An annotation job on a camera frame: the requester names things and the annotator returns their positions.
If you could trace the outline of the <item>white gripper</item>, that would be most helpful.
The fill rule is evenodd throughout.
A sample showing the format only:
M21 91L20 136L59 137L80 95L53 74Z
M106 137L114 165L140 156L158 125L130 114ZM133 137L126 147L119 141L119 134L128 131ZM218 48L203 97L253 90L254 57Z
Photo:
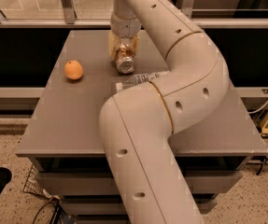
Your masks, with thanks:
M117 59L117 53L120 49L120 37L131 38L131 51L133 55L137 53L140 37L137 33L141 29L141 23L137 18L123 19L115 13L110 19L111 31L108 36L108 51L112 61Z

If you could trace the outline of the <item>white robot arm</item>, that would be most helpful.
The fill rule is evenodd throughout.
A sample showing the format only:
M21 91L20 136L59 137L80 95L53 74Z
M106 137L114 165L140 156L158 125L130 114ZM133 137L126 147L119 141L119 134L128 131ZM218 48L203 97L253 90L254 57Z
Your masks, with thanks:
M168 144L212 114L230 83L209 36L167 0L122 0L169 67L169 74L109 98L100 133L132 224L204 224Z

